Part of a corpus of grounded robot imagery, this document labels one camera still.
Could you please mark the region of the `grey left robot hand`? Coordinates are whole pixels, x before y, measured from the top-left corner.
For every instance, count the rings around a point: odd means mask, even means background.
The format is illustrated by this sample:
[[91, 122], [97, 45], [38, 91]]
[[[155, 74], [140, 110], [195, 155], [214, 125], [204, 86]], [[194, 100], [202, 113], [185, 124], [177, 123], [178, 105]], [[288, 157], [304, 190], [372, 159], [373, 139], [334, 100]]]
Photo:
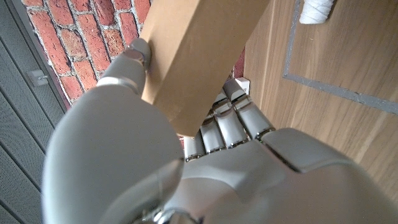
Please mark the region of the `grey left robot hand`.
[[142, 98], [151, 51], [119, 54], [56, 127], [45, 223], [396, 223], [397, 207], [350, 158], [274, 129], [234, 81], [194, 138]]

